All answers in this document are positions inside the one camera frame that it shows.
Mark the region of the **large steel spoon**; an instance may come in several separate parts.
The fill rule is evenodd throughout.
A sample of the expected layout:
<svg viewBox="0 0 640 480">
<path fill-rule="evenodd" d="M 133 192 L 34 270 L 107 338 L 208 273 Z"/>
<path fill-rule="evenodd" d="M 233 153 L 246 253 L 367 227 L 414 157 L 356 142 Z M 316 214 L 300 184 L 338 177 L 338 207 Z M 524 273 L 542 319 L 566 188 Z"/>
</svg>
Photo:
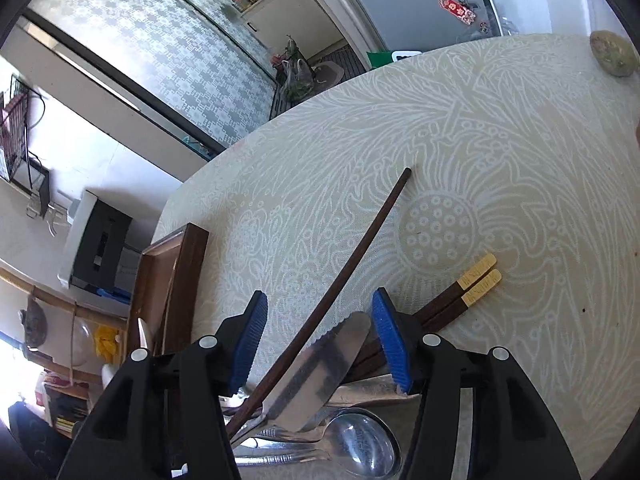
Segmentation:
<svg viewBox="0 0 640 480">
<path fill-rule="evenodd" d="M 284 466 L 327 460 L 360 479 L 387 479 L 399 469 L 399 444 L 374 413 L 345 408 L 331 416 L 318 441 L 294 448 L 258 448 L 235 456 L 240 467 Z"/>
</svg>

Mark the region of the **steel table knife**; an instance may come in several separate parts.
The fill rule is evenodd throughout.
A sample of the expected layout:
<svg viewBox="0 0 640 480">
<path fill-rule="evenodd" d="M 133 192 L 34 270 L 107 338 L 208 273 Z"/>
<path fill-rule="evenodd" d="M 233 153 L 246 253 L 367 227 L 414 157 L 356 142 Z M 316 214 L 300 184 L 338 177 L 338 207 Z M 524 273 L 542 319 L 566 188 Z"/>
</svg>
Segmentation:
<svg viewBox="0 0 640 480">
<path fill-rule="evenodd" d="M 370 315 L 352 312 L 305 349 L 262 402 L 262 414 L 230 440 L 232 448 L 271 427 L 302 430 L 345 378 L 370 329 Z"/>
</svg>

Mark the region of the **steel fork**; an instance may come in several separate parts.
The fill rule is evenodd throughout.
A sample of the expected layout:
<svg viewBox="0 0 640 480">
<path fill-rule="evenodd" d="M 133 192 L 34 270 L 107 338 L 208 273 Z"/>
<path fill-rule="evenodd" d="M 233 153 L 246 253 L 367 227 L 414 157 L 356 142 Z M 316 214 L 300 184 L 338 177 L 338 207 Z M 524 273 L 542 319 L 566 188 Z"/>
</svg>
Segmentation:
<svg viewBox="0 0 640 480">
<path fill-rule="evenodd" d="M 244 450 L 258 450 L 258 448 L 294 448 L 296 444 L 307 444 L 318 441 L 329 425 L 332 412 L 314 416 L 308 424 L 299 431 L 290 431 L 279 426 L 264 425 L 262 409 L 258 408 L 242 429 L 233 437 L 231 447 L 236 456 Z"/>
</svg>

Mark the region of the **white kitchen cabinet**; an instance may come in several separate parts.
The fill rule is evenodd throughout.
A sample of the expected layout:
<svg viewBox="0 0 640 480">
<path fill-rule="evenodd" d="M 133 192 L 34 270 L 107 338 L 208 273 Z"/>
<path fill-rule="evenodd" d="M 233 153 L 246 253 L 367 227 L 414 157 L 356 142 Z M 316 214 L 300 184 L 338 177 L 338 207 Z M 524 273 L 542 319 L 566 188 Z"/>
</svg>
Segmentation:
<svg viewBox="0 0 640 480">
<path fill-rule="evenodd" d="M 305 58 L 322 58 L 347 44 L 317 0 L 258 0 L 241 20 L 272 54 L 283 51 L 290 38 Z"/>
</svg>

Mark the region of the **dark wooden tray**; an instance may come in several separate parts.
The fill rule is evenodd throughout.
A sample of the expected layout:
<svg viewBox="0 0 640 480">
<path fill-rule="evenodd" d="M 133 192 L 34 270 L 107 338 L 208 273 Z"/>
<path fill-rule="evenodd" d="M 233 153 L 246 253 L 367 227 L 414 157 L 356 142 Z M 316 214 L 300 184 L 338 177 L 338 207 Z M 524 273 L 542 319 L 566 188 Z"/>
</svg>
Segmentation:
<svg viewBox="0 0 640 480">
<path fill-rule="evenodd" d="M 130 302 L 125 354 L 139 347 L 139 320 L 151 333 L 154 356 L 190 344 L 208 237 L 209 232 L 187 223 L 142 252 Z"/>
</svg>

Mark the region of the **white sink cabinet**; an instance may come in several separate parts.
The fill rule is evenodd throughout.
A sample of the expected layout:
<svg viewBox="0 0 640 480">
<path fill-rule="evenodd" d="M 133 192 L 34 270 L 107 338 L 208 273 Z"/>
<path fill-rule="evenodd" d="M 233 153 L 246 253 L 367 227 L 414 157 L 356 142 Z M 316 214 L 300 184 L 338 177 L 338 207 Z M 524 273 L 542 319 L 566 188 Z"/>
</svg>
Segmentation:
<svg viewBox="0 0 640 480">
<path fill-rule="evenodd" d="M 66 289 L 75 286 L 128 304 L 130 292 L 117 287 L 116 278 L 131 218 L 88 190 L 75 205 L 58 280 Z"/>
</svg>

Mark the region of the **patterned sliding door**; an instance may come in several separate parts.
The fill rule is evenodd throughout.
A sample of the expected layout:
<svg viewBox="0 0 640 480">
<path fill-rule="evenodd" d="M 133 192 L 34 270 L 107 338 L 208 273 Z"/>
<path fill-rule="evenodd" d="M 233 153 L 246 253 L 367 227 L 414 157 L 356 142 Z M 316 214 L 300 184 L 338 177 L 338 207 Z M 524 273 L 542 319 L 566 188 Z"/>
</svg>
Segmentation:
<svg viewBox="0 0 640 480">
<path fill-rule="evenodd" d="M 229 0 L 32 0 L 30 24 L 96 56 L 75 66 L 206 160 L 272 116 L 267 49 Z"/>
</svg>

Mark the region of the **grey refrigerator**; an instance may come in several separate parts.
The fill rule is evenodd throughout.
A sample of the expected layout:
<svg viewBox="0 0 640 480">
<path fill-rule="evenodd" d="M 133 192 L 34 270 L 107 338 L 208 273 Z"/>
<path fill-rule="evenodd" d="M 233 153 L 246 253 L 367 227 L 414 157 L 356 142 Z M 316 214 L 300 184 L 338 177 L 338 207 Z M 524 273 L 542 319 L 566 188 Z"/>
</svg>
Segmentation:
<svg viewBox="0 0 640 480">
<path fill-rule="evenodd" d="M 427 52 L 506 33 L 494 0 L 318 1 L 366 67 L 374 52 Z"/>
</svg>

